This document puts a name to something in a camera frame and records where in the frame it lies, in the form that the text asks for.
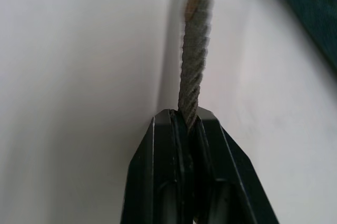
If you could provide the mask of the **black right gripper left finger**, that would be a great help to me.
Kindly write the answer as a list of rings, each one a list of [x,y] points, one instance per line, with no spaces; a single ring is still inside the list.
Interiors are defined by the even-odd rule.
[[[193,223],[194,169],[181,114],[154,116],[128,166],[121,223]]]

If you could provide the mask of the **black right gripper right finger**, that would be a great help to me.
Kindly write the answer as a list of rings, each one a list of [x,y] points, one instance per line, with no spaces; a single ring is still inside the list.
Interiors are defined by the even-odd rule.
[[[198,223],[278,223],[254,167],[215,115],[198,108],[193,138]]]

